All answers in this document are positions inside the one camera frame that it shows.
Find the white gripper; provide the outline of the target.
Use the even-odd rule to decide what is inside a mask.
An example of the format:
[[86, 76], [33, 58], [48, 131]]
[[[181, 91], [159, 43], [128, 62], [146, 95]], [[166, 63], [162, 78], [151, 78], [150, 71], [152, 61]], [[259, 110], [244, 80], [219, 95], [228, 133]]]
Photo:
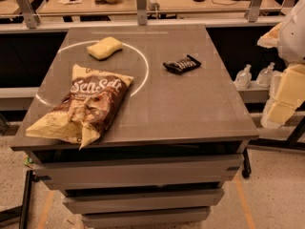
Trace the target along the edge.
[[276, 129], [305, 101], [305, 65], [296, 64], [305, 63], [305, 0], [299, 0], [282, 24], [262, 35], [257, 45], [267, 49], [277, 47], [279, 56], [291, 63], [283, 73], [273, 75], [270, 98], [260, 120], [264, 128]]

